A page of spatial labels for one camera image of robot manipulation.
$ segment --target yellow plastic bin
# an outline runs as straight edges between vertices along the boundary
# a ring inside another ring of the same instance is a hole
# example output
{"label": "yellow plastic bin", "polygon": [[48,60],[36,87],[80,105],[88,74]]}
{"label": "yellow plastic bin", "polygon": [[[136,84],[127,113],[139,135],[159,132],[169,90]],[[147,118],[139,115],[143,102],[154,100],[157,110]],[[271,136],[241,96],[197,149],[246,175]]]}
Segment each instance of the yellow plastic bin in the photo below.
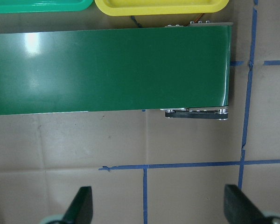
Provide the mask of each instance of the yellow plastic bin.
{"label": "yellow plastic bin", "polygon": [[95,0],[107,15],[214,13],[229,0]]}

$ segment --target screw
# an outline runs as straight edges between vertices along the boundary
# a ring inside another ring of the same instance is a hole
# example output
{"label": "screw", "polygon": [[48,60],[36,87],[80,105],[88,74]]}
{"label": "screw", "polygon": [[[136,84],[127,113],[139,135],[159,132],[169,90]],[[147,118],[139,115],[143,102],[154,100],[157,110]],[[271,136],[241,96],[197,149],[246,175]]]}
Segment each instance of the screw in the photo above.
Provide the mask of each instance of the screw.
{"label": "screw", "polygon": [[272,220],[272,223],[273,223],[273,224],[280,224],[280,219],[279,219],[279,218],[274,218],[274,219]]}

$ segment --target tray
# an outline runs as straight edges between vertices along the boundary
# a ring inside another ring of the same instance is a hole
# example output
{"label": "tray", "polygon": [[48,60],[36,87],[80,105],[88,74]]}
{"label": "tray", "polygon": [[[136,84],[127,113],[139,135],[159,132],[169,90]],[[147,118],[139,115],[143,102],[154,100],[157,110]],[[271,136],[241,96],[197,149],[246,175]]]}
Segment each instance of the tray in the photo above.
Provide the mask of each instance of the tray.
{"label": "tray", "polygon": [[107,15],[153,15],[213,13],[223,9],[229,0],[95,0]]}
{"label": "tray", "polygon": [[0,13],[80,11],[93,0],[0,0]]}

